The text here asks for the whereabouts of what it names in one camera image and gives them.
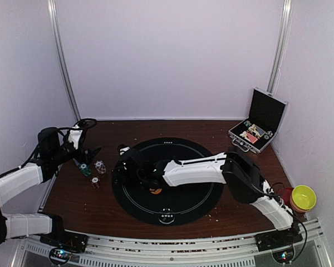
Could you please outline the orange round dealer button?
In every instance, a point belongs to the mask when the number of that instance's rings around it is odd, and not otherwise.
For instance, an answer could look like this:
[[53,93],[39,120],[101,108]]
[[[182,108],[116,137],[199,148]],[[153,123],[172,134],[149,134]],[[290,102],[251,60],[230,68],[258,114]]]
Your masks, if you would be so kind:
[[157,195],[162,192],[162,189],[149,189],[151,194]]

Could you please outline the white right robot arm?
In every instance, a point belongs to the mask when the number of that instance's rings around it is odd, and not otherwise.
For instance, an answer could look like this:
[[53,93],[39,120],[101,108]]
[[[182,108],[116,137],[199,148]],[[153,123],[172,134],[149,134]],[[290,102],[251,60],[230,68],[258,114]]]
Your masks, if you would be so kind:
[[137,149],[120,146],[112,176],[116,183],[138,182],[148,189],[201,183],[227,185],[234,200],[254,206],[271,221],[278,245],[287,245],[296,236],[293,211],[264,178],[259,166],[237,147],[204,158],[153,163]]

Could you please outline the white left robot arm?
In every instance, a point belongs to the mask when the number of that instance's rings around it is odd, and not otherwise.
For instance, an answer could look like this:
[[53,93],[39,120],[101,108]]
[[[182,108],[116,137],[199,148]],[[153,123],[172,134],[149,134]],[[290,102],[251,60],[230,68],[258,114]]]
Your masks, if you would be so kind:
[[63,220],[58,215],[35,213],[10,215],[2,212],[5,203],[24,191],[43,184],[57,175],[59,167],[70,160],[90,164],[100,152],[83,147],[87,131],[97,121],[82,119],[72,127],[48,127],[38,135],[38,144],[19,167],[0,174],[0,244],[8,239],[42,235],[57,247],[71,245]]

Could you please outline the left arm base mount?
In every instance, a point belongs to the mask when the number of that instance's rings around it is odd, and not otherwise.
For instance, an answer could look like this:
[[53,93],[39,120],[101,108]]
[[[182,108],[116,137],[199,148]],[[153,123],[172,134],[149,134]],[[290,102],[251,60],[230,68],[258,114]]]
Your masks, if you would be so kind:
[[85,234],[78,234],[66,231],[62,236],[41,234],[40,242],[61,248],[73,253],[84,253],[89,237]]

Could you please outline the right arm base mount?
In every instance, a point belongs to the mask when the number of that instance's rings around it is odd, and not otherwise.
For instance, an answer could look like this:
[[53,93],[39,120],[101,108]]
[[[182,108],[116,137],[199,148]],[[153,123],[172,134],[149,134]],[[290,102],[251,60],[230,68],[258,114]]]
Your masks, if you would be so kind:
[[303,240],[303,236],[297,230],[270,231],[257,234],[255,237],[258,251],[273,250],[289,246]]

